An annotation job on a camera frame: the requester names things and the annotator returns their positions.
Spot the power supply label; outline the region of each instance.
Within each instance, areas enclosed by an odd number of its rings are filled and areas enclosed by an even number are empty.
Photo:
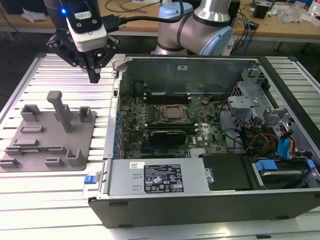
[[[144,165],[144,191],[147,194],[180,193],[184,183],[180,164]]]

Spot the metal slotted platform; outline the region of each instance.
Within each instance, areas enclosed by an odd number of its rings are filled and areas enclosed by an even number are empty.
[[[296,219],[222,222],[178,226],[106,229],[83,200],[84,176],[102,169],[103,147],[112,94],[112,68],[102,70],[99,84],[90,84],[85,73],[54,54],[36,58],[0,115],[0,157],[22,118],[25,104],[53,111],[49,90],[60,90],[72,108],[90,106],[97,112],[89,163],[84,171],[20,172],[0,174],[1,239],[319,239],[320,208]],[[97,184],[90,185],[96,191]]]
[[[301,65],[286,56],[267,57],[292,94],[320,129],[320,84]],[[270,93],[280,108],[285,107],[274,89]]]

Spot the blue latch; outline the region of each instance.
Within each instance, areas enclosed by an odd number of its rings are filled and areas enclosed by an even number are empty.
[[[278,154],[280,157],[284,158],[284,160],[289,161],[288,151],[290,148],[290,140],[288,138],[280,138],[278,142]]]
[[[97,176],[85,176],[84,177],[84,184],[96,184],[97,183]]]
[[[270,171],[270,170],[278,170],[277,164],[275,160],[271,159],[263,159],[259,160],[255,163],[256,168],[259,172],[261,171]]]
[[[306,163],[308,164],[308,167],[310,168],[310,170],[316,168],[316,165],[315,165],[314,161],[312,161],[311,159],[308,159],[308,160],[306,161]]]

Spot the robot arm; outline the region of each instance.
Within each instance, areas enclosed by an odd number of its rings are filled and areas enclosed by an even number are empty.
[[[198,55],[219,55],[227,46],[232,28],[228,9],[231,0],[202,0],[193,11],[184,3],[184,17],[176,23],[160,23],[158,45],[154,54],[186,55],[187,50]],[[174,18],[177,2],[160,9],[163,18]]]
[[[200,55],[218,55],[231,37],[228,7],[231,0],[202,0],[192,14],[185,12],[190,4],[173,3],[175,14],[161,17],[100,16],[98,0],[44,0],[56,27],[47,47],[69,63],[88,73],[91,83],[98,83],[105,67],[119,49],[119,41],[108,33],[119,30],[132,21],[157,21],[159,25],[156,54],[177,54],[188,49]]]

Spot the red wire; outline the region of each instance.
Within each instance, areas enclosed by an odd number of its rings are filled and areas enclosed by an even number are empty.
[[[259,137],[259,136],[264,136],[264,135],[271,136],[271,137],[273,137],[276,141],[278,141],[278,138],[277,138],[275,135],[273,135],[273,134],[270,134],[270,133],[259,133],[259,134],[257,134],[257,135],[254,136],[254,138],[253,138],[252,141],[250,142],[250,144],[249,144],[248,148],[245,150],[245,152],[247,152],[247,151],[249,150],[249,147],[254,143],[254,141],[257,139],[257,137]]]

